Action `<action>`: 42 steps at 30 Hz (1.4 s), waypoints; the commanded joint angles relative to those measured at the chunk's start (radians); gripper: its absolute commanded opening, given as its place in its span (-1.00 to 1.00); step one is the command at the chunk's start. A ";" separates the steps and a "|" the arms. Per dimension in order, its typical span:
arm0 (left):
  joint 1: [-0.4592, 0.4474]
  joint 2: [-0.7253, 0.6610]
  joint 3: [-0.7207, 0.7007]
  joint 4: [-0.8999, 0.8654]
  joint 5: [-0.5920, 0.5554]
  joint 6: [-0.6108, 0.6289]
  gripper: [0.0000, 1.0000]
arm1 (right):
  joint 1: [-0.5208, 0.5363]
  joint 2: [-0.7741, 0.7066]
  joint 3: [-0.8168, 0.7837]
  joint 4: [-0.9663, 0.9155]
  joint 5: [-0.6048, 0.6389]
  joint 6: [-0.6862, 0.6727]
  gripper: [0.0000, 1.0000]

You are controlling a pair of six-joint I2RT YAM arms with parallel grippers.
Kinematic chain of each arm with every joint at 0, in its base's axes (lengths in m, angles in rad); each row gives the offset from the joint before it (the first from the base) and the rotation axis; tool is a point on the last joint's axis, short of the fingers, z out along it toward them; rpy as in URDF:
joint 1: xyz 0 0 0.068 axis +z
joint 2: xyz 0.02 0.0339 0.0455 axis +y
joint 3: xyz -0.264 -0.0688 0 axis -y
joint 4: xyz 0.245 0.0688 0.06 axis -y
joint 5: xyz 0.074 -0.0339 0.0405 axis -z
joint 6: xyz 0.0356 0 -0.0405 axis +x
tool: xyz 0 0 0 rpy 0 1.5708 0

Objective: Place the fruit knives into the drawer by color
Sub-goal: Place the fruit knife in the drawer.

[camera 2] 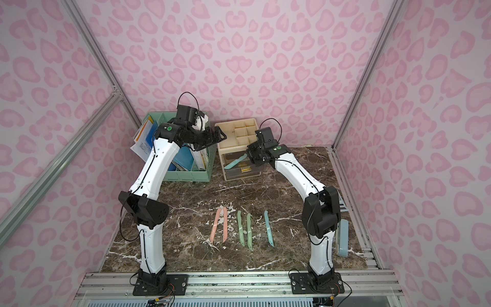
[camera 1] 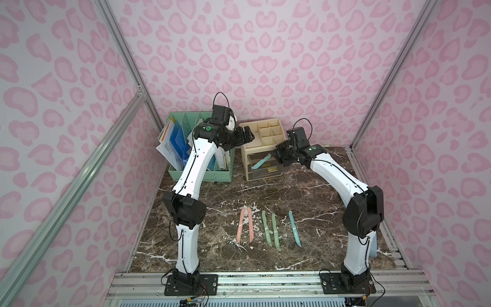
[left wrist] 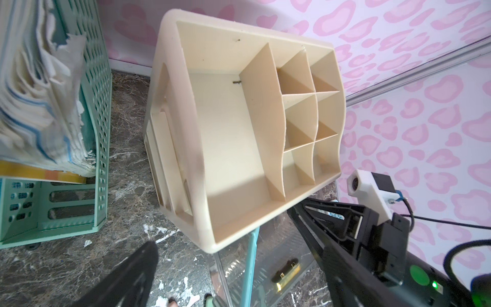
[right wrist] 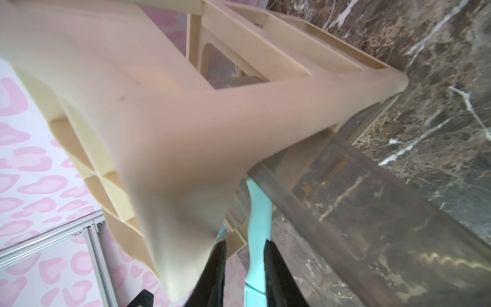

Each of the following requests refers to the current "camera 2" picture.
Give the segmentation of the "beige three-drawer organizer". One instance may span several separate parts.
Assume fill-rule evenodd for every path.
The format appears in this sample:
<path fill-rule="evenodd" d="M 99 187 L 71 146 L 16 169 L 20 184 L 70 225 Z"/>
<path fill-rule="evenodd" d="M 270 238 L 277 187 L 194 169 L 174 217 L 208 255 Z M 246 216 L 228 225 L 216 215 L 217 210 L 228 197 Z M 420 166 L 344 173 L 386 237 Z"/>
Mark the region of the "beige three-drawer organizer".
<path fill-rule="evenodd" d="M 232 181 L 261 175 L 263 166 L 253 165 L 248 157 L 232 169 L 224 169 L 226 165 L 246 154 L 248 146 L 257 141 L 255 132 L 258 125 L 256 120 L 248 118 L 220 122 L 216 123 L 215 127 L 220 127 L 222 132 L 227 135 L 227 139 L 218 143 L 217 146 L 224 179 Z"/>

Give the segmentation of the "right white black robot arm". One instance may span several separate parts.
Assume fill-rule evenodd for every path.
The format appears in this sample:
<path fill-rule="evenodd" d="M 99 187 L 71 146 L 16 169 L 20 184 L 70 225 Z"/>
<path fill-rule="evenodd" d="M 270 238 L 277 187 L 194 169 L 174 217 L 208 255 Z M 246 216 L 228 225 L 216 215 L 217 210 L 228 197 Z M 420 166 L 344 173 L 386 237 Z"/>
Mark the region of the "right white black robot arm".
<path fill-rule="evenodd" d="M 327 187 L 312 176 L 296 159 L 292 151 L 274 138 L 269 127 L 255 131 L 257 141 L 246 153 L 256 166 L 270 164 L 299 193 L 303 205 L 302 223 L 311 243 L 308 271 L 315 285 L 334 279 L 332 243 L 341 221 L 338 190 Z"/>

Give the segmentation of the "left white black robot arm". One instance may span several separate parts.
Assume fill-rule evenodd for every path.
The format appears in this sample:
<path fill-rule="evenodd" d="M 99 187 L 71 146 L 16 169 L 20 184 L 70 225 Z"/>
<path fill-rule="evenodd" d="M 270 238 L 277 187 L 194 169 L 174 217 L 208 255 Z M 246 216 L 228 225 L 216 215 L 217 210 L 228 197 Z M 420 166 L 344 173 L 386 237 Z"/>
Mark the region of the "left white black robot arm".
<path fill-rule="evenodd" d="M 161 184 L 172 160 L 183 147 L 199 152 L 226 139 L 221 129 L 207 126 L 207 115 L 199 108 L 178 105 L 176 116 L 155 130 L 152 148 L 137 180 L 118 200 L 138 229 L 141 265 L 137 283 L 163 292 L 169 280 L 162 249 L 162 228 L 169 206 L 159 202 Z"/>

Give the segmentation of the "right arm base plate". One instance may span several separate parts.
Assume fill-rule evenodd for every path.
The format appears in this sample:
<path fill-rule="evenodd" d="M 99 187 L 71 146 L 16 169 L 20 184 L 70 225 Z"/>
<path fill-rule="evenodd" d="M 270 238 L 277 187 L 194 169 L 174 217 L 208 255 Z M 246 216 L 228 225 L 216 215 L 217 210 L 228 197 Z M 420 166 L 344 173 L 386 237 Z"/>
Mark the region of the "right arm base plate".
<path fill-rule="evenodd" d="M 345 288 L 341 275 L 330 272 L 317 276 L 313 272 L 289 272 L 290 285 L 293 294 L 344 294 Z"/>

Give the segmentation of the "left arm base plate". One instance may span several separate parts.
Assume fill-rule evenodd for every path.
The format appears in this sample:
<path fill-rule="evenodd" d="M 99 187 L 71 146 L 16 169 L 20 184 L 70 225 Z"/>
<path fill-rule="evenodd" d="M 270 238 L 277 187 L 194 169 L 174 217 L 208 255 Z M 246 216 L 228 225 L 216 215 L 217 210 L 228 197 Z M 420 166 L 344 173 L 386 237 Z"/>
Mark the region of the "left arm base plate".
<path fill-rule="evenodd" d="M 171 294 L 185 295 L 189 275 L 162 273 L 155 275 L 143 271 L 138 272 L 138 278 L 132 292 L 133 296 L 165 296 Z"/>

